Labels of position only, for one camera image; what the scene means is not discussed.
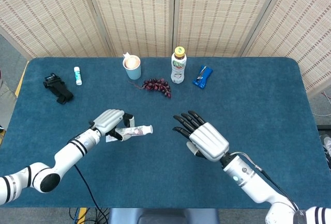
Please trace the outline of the blue tablecloth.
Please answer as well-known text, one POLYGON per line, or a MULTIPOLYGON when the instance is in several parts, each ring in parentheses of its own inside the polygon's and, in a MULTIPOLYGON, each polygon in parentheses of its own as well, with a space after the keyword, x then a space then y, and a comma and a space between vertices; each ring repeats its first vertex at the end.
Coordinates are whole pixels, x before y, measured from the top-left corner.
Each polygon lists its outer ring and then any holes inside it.
MULTIPOLYGON (((169 58, 142 59, 141 85, 168 80, 169 58)), ((189 58, 172 98, 129 83, 120 58, 36 58, 0 147, 0 176, 42 162, 107 109, 120 109, 151 135, 101 139, 50 193, 24 189, 8 207, 256 208, 220 163, 194 156, 173 116, 196 111, 261 166, 301 209, 331 207, 331 173, 297 62, 287 57, 189 58), (192 81, 213 72, 204 89, 192 81), (81 72, 76 85, 74 67, 81 72)))

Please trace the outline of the grey shoe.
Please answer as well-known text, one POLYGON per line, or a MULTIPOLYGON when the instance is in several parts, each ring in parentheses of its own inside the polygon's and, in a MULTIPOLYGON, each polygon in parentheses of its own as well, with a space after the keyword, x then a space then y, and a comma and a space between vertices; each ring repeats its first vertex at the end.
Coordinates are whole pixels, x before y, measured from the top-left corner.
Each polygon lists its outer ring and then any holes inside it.
POLYGON ((329 135, 321 135, 320 136, 321 142, 325 151, 331 157, 331 137, 329 135))

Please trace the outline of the cream object inside cup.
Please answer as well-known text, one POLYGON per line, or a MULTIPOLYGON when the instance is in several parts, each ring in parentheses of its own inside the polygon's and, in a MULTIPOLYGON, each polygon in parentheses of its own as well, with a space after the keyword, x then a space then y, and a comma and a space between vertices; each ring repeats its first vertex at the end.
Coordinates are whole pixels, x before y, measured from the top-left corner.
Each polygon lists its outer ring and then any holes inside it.
POLYGON ((125 68, 135 69, 140 65, 140 59, 136 55, 131 55, 127 52, 123 56, 125 68))

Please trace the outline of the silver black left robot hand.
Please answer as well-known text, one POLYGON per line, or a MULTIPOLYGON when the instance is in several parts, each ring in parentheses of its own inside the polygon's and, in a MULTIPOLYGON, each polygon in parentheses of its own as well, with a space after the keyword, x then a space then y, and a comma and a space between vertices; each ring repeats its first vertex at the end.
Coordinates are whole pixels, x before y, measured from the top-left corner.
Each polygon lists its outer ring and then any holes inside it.
POLYGON ((101 136, 110 136, 118 141, 126 141, 132 137, 131 134, 124 134, 124 131, 116 129, 117 125, 123 121, 125 130, 135 126, 134 116, 125 113, 123 110, 108 109, 90 122, 91 130, 98 130, 101 136))

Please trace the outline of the white floral toothpaste tube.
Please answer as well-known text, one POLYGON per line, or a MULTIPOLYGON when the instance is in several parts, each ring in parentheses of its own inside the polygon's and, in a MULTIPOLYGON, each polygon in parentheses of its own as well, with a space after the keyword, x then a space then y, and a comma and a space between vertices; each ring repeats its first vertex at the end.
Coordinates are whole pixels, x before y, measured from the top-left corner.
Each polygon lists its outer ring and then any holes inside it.
POLYGON ((137 126, 126 128, 115 128, 114 132, 106 135, 106 142, 126 141, 131 137, 144 136, 153 133, 153 126, 137 126))

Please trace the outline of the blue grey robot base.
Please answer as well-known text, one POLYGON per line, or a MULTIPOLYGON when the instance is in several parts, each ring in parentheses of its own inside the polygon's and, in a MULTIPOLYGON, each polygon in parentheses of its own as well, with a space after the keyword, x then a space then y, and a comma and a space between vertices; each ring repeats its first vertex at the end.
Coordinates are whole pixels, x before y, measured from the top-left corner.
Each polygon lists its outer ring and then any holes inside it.
POLYGON ((109 224, 220 224, 215 208, 112 208, 109 224))

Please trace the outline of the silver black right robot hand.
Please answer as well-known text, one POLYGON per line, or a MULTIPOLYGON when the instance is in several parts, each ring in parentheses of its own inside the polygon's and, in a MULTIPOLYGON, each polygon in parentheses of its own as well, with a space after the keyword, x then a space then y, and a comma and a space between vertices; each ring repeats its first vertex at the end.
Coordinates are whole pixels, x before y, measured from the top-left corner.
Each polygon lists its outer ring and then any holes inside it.
POLYGON ((173 130, 188 139, 187 147, 195 156, 218 162, 228 153, 229 142, 196 112, 189 110, 173 118, 181 124, 173 130))

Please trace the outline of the small white green bottle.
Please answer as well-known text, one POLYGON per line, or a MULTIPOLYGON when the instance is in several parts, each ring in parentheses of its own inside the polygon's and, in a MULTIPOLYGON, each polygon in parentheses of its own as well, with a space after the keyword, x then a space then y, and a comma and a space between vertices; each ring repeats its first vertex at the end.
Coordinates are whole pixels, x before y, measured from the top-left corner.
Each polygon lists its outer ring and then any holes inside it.
POLYGON ((78 86, 82 85, 81 72, 80 72, 80 68, 78 66, 74 67, 74 76, 75 76, 75 80, 76 80, 76 85, 78 85, 78 86))

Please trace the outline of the blue clip tool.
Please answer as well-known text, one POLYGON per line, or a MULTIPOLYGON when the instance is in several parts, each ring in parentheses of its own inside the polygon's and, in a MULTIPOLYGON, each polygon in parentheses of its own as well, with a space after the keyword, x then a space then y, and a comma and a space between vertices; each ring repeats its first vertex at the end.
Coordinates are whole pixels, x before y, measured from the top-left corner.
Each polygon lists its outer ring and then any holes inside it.
POLYGON ((198 75, 193 79, 192 83, 195 86, 204 89, 212 72, 213 70, 210 67, 202 65, 198 75))

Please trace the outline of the yellow-capped white drink bottle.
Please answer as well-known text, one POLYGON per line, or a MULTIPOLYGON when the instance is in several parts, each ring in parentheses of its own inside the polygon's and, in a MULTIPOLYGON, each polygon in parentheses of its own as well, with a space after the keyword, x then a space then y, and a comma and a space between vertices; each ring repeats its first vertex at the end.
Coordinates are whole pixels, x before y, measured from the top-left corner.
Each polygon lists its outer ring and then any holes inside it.
POLYGON ((184 47, 176 47, 171 56, 171 80, 173 83, 180 84, 184 81, 186 64, 187 56, 184 47))

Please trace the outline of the light blue cup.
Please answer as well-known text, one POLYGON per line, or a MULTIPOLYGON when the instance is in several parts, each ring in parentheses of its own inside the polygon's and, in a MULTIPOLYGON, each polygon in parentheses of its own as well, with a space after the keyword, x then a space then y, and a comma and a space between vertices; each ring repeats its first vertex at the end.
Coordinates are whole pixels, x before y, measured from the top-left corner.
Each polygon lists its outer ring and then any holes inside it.
POLYGON ((127 69, 125 68, 124 66, 124 59, 123 59, 123 67, 127 73, 127 76, 129 77, 129 79, 132 79, 132 80, 137 80, 140 78, 141 76, 141 61, 140 61, 140 65, 135 68, 135 69, 127 69))

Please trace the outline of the red grape bunch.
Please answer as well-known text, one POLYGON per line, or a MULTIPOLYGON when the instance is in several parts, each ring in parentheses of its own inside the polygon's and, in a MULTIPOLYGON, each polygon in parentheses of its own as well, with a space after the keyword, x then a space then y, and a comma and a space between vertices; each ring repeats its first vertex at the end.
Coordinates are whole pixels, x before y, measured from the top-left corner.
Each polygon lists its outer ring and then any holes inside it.
POLYGON ((172 90, 170 84, 165 79, 156 79, 151 78, 148 80, 144 80, 142 85, 138 85, 132 81, 129 81, 130 84, 135 86, 138 89, 143 89, 151 92, 159 92, 164 95, 164 97, 171 99, 172 98, 172 90))

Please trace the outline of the woven bamboo screen panel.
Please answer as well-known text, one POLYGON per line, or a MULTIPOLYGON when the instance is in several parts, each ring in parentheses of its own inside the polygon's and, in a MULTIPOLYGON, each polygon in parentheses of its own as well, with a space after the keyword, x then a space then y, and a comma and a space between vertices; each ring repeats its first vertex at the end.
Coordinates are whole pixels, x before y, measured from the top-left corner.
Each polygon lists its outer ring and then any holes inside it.
POLYGON ((174 0, 91 0, 112 56, 168 57, 174 0))
POLYGON ((174 0, 172 46, 187 56, 241 56, 270 2, 174 0))
POLYGON ((112 55, 91 0, 0 0, 0 35, 27 60, 112 55))
POLYGON ((271 0, 243 55, 294 59, 310 97, 331 86, 331 0, 271 0))

